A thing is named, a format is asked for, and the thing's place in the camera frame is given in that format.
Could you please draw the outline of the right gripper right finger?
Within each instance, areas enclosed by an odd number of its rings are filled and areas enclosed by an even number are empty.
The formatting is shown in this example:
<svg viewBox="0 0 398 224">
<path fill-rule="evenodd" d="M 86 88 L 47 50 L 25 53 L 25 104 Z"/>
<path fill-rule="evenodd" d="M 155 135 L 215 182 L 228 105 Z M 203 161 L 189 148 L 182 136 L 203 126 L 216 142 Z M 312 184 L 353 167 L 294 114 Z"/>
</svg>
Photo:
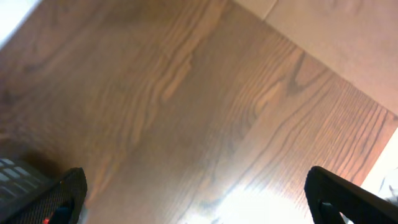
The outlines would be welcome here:
<svg viewBox="0 0 398 224">
<path fill-rule="evenodd" d="M 320 167 L 313 166 L 304 186 L 313 222 L 397 224 L 397 206 Z"/>
</svg>

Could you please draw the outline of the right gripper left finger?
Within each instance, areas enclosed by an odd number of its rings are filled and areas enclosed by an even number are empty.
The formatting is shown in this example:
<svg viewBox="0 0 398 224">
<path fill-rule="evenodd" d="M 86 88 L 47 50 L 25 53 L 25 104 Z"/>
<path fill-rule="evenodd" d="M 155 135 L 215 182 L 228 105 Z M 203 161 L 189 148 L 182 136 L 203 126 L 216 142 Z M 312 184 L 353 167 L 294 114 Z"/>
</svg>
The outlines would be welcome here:
<svg viewBox="0 0 398 224">
<path fill-rule="evenodd" d="M 84 223 L 86 176 L 71 168 L 22 195 L 6 190 L 6 223 Z"/>
</svg>

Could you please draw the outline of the grey plastic basket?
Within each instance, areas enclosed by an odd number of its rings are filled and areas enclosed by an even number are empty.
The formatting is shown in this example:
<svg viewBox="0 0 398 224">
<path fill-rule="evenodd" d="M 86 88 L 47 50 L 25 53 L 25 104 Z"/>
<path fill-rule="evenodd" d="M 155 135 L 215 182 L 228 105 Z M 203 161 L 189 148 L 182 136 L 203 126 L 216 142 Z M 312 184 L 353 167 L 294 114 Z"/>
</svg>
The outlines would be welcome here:
<svg viewBox="0 0 398 224">
<path fill-rule="evenodd" d="M 34 193 L 53 180 L 26 162 L 1 158 L 1 221 L 32 201 Z"/>
</svg>

